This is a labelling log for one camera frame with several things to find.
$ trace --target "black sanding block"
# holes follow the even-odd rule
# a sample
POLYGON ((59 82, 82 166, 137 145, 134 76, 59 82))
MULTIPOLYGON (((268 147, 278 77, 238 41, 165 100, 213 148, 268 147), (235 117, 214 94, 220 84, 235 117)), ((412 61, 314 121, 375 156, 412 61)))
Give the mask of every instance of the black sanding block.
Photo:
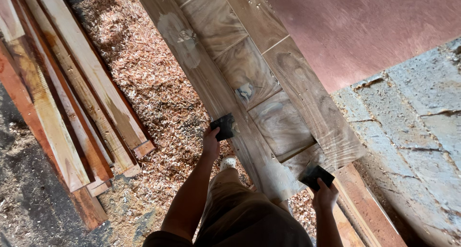
POLYGON ((333 180, 335 179, 333 175, 324 170, 322 167, 314 163, 309 163, 306 169, 299 177, 299 181, 301 181, 305 185, 308 185, 313 190, 319 191, 320 186, 317 183, 317 178, 321 178, 327 187, 330 187, 333 183, 333 180))
POLYGON ((210 123, 211 130, 215 130, 217 127, 220 128, 216 139, 218 141, 226 140, 237 136, 239 133, 237 123, 234 120, 232 113, 226 114, 225 116, 214 120, 210 123))

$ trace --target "person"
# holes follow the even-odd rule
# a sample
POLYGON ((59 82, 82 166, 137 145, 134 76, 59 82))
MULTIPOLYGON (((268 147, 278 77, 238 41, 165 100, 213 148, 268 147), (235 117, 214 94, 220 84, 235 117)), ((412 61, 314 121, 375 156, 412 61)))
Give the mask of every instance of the person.
MULTIPOLYGON (((220 172, 209 181, 219 156, 219 127, 204 132, 203 151, 197 165, 178 190, 160 231, 151 233, 143 247, 169 246, 312 246, 307 232, 282 205, 263 193, 246 188, 239 180, 235 158, 225 158, 220 172), (197 226, 200 229, 192 243, 197 226)), ((341 247, 333 207, 338 191, 318 180, 313 206, 317 217, 317 246, 341 247)))

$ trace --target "hand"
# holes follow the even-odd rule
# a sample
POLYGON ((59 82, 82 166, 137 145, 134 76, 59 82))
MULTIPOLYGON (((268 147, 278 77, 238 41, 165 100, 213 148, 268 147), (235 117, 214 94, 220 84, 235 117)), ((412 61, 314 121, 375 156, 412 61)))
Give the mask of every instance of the hand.
POLYGON ((315 213, 319 215, 325 212, 333 212, 333 208, 339 195, 338 190, 333 183, 328 188, 321 178, 317 179, 317 183, 320 186, 319 191, 311 189, 314 193, 312 206, 314 207, 315 213))
POLYGON ((211 127, 203 133, 203 151, 202 157, 206 157, 215 161, 219 156, 220 146, 218 140, 216 140, 216 134, 219 132, 219 127, 211 131, 211 127))

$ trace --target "sanding sponge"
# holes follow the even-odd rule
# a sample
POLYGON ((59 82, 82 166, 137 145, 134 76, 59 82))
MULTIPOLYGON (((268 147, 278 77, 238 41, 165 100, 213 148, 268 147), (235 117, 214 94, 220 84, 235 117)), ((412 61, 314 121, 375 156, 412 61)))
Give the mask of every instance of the sanding sponge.
POLYGON ((335 177, 313 162, 309 162, 304 172, 299 177, 299 181, 309 186, 315 191, 319 191, 320 186, 317 178, 321 178, 327 187, 330 187, 335 177))
POLYGON ((210 123, 210 127, 211 130, 215 130, 217 127, 220 128, 218 134, 216 134, 216 139, 218 141, 233 138, 240 133, 232 113, 226 114, 225 116, 214 120, 210 123))

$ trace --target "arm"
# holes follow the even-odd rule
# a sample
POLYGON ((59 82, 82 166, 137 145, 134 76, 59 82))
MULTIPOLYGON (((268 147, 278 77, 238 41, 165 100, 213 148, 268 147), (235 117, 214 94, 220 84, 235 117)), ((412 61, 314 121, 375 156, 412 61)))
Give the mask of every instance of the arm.
POLYGON ((338 190, 331 184, 328 188, 322 179, 318 178, 319 191, 312 190, 314 193, 315 215, 317 217, 317 247, 343 247, 338 227, 333 217, 333 207, 338 199, 338 190))
POLYGON ((192 242, 195 230, 205 208, 208 184, 214 161, 219 156, 216 134, 208 127, 203 135, 203 152, 197 165, 173 198, 163 220, 161 230, 176 234, 192 242))

